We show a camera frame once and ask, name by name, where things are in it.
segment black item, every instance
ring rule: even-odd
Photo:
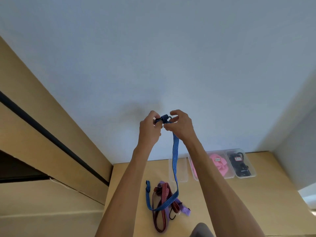
[[[0,150],[0,183],[46,180],[50,177]]]
[[[82,167],[84,167],[87,171],[89,171],[91,174],[97,177],[105,185],[107,186],[110,185],[110,183],[106,179],[104,179],[99,173],[97,173],[97,171],[95,171],[92,167],[90,167],[87,163],[85,163],[78,155],[72,152],[67,146],[65,146],[60,140],[58,140],[55,136],[53,136],[48,130],[46,130],[41,124],[39,124],[36,120],[34,120],[29,114],[27,114],[24,110],[22,110],[16,103],[10,100],[9,97],[7,97],[1,91],[0,91],[0,102],[2,102],[11,111],[13,111],[20,118],[22,118],[25,122],[27,122],[31,127],[36,129],[43,136],[49,139],[52,143],[54,143],[57,147],[59,147],[72,159],[77,161]]]
[[[241,152],[231,154],[229,161],[238,177],[251,176],[248,166],[244,163],[244,154]]]

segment black trim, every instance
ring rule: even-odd
[[[15,104],[12,100],[10,100],[5,94],[0,91],[0,102],[2,102],[6,107],[8,107],[11,111],[17,114],[20,118],[26,121],[30,126],[40,132],[43,136],[53,142],[57,147],[59,147],[62,151],[64,151],[67,155],[69,155],[72,159],[77,161],[82,167],[84,167],[87,171],[97,177],[100,181],[102,181],[107,186],[110,183],[104,179],[99,173],[97,173],[94,169],[92,169],[87,163],[85,163],[79,156],[73,153],[67,146],[61,143],[55,136],[53,136],[48,130],[46,130],[41,124],[39,124],[36,120],[34,120],[29,114],[27,114],[24,110],[22,110],[17,104]]]
[[[48,180],[51,179],[48,175],[34,175],[34,176],[24,176],[16,179],[2,179],[0,180],[0,184],[2,183],[13,183],[13,182],[26,182],[26,181],[36,181],[36,180]]]

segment finger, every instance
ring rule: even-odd
[[[148,114],[148,116],[146,118],[153,119],[154,117],[156,119],[159,119],[160,115],[156,111],[151,111],[151,112],[149,112],[149,114]]]
[[[174,111],[170,111],[170,115],[174,116],[174,115],[179,115],[179,116],[182,116],[184,115],[185,113],[181,110],[174,110]]]
[[[164,124],[163,127],[164,127],[167,131],[172,131],[174,125],[176,125],[176,123],[167,123],[167,124]]]
[[[162,121],[158,121],[158,122],[155,124],[155,128],[156,128],[156,129],[161,129],[161,128],[162,128]]]
[[[174,123],[177,122],[179,120],[179,116],[173,117],[172,119],[170,119],[169,121]]]

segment hand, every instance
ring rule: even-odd
[[[191,141],[196,138],[192,120],[187,113],[181,110],[171,111],[170,115],[178,115],[170,120],[172,123],[164,124],[167,131],[172,131],[183,142]]]
[[[142,148],[152,149],[161,136],[162,121],[155,124],[154,118],[158,119],[160,116],[155,111],[151,111],[148,116],[140,122],[138,146]]]

